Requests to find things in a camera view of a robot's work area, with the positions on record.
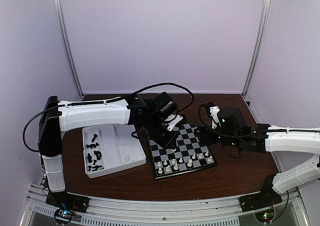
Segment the white compartment tray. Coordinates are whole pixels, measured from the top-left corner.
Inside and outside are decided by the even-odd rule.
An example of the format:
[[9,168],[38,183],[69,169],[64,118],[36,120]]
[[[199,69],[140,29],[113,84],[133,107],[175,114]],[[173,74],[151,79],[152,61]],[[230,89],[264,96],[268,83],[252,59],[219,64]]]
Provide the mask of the white compartment tray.
[[[84,127],[82,129],[82,141],[85,174],[93,179],[144,165],[147,162],[146,154],[140,141],[131,136],[134,131],[135,127],[133,125],[106,124]],[[104,169],[88,173],[84,144],[87,135],[96,132],[101,140]],[[131,155],[130,161],[124,163],[124,158],[128,154]]]

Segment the white knight piece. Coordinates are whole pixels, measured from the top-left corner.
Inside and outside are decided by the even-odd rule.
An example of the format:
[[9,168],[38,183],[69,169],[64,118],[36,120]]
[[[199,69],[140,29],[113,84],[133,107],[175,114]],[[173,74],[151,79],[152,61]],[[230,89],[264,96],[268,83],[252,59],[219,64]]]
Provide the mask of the white knight piece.
[[172,171],[171,166],[170,165],[166,166],[164,168],[164,171],[165,171],[166,174],[169,174]]

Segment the black white chess board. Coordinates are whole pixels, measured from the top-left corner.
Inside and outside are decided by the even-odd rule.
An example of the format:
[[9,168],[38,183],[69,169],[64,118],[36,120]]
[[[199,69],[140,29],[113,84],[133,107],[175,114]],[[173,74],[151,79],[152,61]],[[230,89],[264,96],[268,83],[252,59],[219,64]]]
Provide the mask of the black white chess board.
[[[195,135],[195,130],[197,128],[198,124],[196,122],[189,122],[173,129],[173,131],[178,135],[175,152],[172,152],[171,149],[162,148],[152,140],[149,141],[150,161],[155,180],[162,180],[191,172],[201,171],[218,165],[208,146],[201,144],[200,140]],[[213,157],[212,162],[208,162],[209,156],[205,156],[207,151],[209,151],[209,156]],[[187,163],[192,159],[192,155],[196,155],[196,159],[193,160],[193,167],[187,167]],[[178,171],[173,171],[175,164],[172,164],[172,159],[176,160],[175,164],[178,164]],[[167,161],[168,165],[171,166],[170,173],[165,172],[165,167],[168,165],[164,166],[164,161]],[[162,166],[158,167],[157,162],[161,162]],[[158,174],[158,169],[162,169],[162,174]]]

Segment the white king piece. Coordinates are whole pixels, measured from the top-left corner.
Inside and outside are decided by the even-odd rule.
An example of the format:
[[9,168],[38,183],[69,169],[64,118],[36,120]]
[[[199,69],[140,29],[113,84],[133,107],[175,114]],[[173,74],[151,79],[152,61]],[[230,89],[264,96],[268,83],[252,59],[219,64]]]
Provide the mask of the white king piece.
[[190,159],[190,160],[188,161],[187,167],[188,167],[188,168],[192,168],[192,167],[193,167],[193,160],[192,160],[192,159]]

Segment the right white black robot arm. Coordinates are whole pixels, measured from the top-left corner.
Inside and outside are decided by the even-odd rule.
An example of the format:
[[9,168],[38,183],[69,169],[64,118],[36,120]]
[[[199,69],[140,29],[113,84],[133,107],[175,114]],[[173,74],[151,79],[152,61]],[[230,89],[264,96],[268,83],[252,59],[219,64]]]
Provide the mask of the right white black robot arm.
[[200,126],[197,135],[201,143],[235,147],[239,153],[271,153],[277,164],[292,168],[267,176],[261,188],[246,190],[256,195],[259,206],[266,207],[273,200],[293,188],[303,189],[320,178],[319,128],[279,127],[264,123],[252,126]]

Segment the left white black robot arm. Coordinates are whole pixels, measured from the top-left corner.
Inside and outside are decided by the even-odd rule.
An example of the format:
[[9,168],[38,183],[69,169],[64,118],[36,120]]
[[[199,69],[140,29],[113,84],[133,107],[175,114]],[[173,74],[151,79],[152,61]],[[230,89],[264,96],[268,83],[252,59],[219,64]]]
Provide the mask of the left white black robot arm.
[[137,93],[91,101],[59,101],[57,96],[50,96],[44,110],[35,115],[40,117],[35,152],[43,162],[53,201],[61,208],[72,204],[63,170],[63,132],[99,125],[133,125],[162,148],[174,149],[178,136],[173,129],[183,119],[179,111],[166,92],[153,99],[142,99]]

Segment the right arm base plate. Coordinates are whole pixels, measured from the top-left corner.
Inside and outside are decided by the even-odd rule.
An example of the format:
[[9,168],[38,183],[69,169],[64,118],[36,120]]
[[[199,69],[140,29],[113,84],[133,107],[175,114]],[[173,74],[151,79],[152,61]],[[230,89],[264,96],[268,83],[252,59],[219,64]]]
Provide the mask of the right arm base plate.
[[278,194],[255,193],[239,197],[242,212],[255,211],[262,208],[272,207],[282,202],[282,197]]

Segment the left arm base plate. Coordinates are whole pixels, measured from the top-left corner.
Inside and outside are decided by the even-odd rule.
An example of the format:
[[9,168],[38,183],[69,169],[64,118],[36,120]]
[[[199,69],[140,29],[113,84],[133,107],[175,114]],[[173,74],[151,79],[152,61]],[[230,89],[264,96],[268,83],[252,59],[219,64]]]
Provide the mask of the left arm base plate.
[[45,203],[56,208],[72,212],[86,213],[90,199],[85,196],[67,194],[65,196],[47,196]]

